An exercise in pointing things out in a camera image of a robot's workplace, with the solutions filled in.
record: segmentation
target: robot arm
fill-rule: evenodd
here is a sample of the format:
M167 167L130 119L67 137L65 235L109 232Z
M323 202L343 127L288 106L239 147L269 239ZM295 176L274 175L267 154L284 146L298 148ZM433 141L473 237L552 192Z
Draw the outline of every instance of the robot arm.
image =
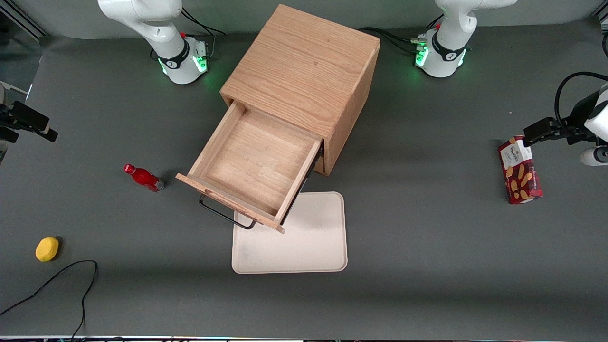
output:
M497 9L513 5L517 0L435 0L444 13L439 29L431 28L418 39L430 41L416 56L416 66L433 77L448 77L462 64L466 43L477 28L479 9Z
M97 0L108 18L139 33L156 51L163 72L183 85L207 71L205 42L182 37L171 19L182 11L182 0Z
M562 82L556 95L556 106L563 84L575 75L586 74L588 73L577 72ZM526 146L564 138L568 145L581 141L593 142L596 147L583 151L581 162L589 166L608 166L608 83L580 100L570 116L562 119L559 117L559 111L556 111L556 117L546 117L524 128L523 132L523 143Z
M181 0L98 0L108 18L144 37L158 56L171 58L184 48L184 40L169 21L182 12Z

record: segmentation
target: black drawer handle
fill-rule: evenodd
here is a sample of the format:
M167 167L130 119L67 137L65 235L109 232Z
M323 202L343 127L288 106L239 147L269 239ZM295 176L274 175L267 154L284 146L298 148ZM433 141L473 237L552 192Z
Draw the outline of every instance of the black drawer handle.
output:
M207 209L208 211L210 211L210 212L212 212L212 213L214 213L216 215L219 215L220 217L222 217L222 218L224 218L224 219L226 219L226 220L234 223L235 225L237 225L237 226L239 226L239 227L241 227L243 229L251 229L251 228L253 228L255 226L255 224L256 224L255 220L252 220L251 224L249 226L246 226L246 225L243 225L241 223L236 222L235 220L233 220L230 217L228 217L228 216L220 213L219 211L215 210L214 208L211 208L210 206L207 206L205 203L202 202L205 199L205 197L206 197L205 195L201 195L201 198L199 198L199 200L198 200L198 204L200 204L201 207Z

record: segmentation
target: white tray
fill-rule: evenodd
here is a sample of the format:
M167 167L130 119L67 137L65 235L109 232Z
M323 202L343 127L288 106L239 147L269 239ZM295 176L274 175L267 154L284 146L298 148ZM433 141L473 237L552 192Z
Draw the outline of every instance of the white tray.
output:
M237 212L234 218L245 225L251 223L251 219ZM346 225L341 194L299 194L283 227L285 234L259 223L250 230L234 225L234 272L338 272L346 267Z

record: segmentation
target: red box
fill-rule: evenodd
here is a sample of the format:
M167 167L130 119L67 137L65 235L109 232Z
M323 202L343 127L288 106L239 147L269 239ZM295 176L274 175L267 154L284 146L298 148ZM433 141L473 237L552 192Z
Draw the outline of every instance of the red box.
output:
M505 176L509 203L524 204L542 197L541 184L534 169L532 151L523 145L523 136L515 136L502 144L498 153Z

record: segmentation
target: green led light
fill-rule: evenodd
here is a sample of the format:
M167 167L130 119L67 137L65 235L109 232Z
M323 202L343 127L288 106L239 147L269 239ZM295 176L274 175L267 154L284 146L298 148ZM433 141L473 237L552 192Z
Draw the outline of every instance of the green led light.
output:
M458 62L458 66L462 65L462 61L465 60L466 49L462 52L462 57L460 57L460 61Z
M194 61L198 71L201 73L207 71L207 59L204 57L192 56L192 60Z
M162 68L162 73L163 73L163 74L165 74L165 75L167 75L167 70L165 70L165 66L162 64L162 62L161 62L161 59L160 59L160 58L158 59L158 63L161 65L161 68Z
M418 54L419 56L416 58L416 64L418 66L423 66L424 62L426 61L426 57L429 55L429 48L425 46L424 49Z

